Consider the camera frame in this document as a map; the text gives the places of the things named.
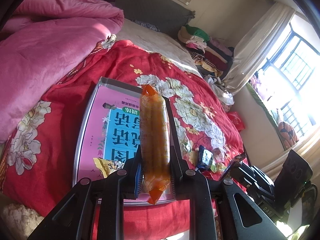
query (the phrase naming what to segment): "snack package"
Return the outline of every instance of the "snack package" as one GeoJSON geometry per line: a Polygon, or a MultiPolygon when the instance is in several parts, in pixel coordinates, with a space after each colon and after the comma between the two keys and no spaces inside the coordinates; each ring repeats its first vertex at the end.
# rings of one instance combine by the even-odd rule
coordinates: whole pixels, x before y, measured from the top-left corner
{"type": "Polygon", "coordinates": [[[243,152],[233,157],[233,159],[229,162],[224,172],[221,174],[219,181],[222,181],[224,178],[231,178],[230,170],[232,168],[240,167],[241,161],[243,161],[246,157],[247,157],[246,152],[243,152]]]}
{"type": "Polygon", "coordinates": [[[152,86],[140,97],[140,145],[148,202],[156,204],[170,183],[170,128],[165,101],[152,86]]]}
{"type": "Polygon", "coordinates": [[[210,170],[211,166],[215,165],[213,153],[206,150],[202,145],[199,146],[198,160],[197,167],[199,169],[210,170]]]}
{"type": "Polygon", "coordinates": [[[101,158],[93,158],[94,164],[101,171],[103,177],[108,177],[111,173],[116,170],[122,169],[124,163],[120,161],[109,161],[101,158]]]}

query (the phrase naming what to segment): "red bag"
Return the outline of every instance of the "red bag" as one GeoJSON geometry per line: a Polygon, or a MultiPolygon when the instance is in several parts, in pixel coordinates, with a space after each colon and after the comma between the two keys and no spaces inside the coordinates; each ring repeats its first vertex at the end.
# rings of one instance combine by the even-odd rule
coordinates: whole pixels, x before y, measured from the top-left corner
{"type": "Polygon", "coordinates": [[[244,123],[241,120],[238,112],[229,112],[227,113],[227,116],[239,132],[245,129],[244,123]]]}

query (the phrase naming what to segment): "orange snack package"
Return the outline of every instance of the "orange snack package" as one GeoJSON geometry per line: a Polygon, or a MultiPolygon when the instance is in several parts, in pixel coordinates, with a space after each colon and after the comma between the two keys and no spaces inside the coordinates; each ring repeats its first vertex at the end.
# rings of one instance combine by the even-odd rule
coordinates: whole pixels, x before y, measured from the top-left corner
{"type": "Polygon", "coordinates": [[[144,183],[156,204],[170,183],[170,128],[164,98],[143,85],[140,97],[140,144],[144,183]]]}

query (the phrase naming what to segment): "fluffy rug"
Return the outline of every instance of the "fluffy rug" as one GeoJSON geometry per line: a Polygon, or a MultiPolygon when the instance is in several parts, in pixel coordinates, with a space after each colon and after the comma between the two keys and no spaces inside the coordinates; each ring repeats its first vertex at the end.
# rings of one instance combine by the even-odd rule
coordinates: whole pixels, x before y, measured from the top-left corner
{"type": "Polygon", "coordinates": [[[20,204],[5,206],[1,213],[1,218],[16,240],[26,240],[43,220],[43,217],[35,210],[20,204]]]}

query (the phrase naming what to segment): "screw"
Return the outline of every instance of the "screw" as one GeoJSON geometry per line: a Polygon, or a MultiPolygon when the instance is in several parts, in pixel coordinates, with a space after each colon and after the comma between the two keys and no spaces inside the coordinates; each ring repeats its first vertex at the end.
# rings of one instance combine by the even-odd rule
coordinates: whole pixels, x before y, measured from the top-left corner
{"type": "Polygon", "coordinates": [[[233,184],[233,180],[232,179],[229,179],[229,178],[226,178],[223,180],[223,183],[230,186],[233,184]]]}
{"type": "Polygon", "coordinates": [[[81,185],[88,185],[90,183],[90,180],[88,178],[83,178],[80,180],[81,185]]]}
{"type": "Polygon", "coordinates": [[[196,174],[196,172],[195,172],[194,170],[186,170],[186,174],[187,174],[188,176],[193,176],[193,175],[196,174]]]}
{"type": "Polygon", "coordinates": [[[125,169],[119,169],[119,170],[117,171],[117,174],[118,174],[119,176],[124,176],[124,175],[127,174],[127,171],[126,171],[125,169]]]}

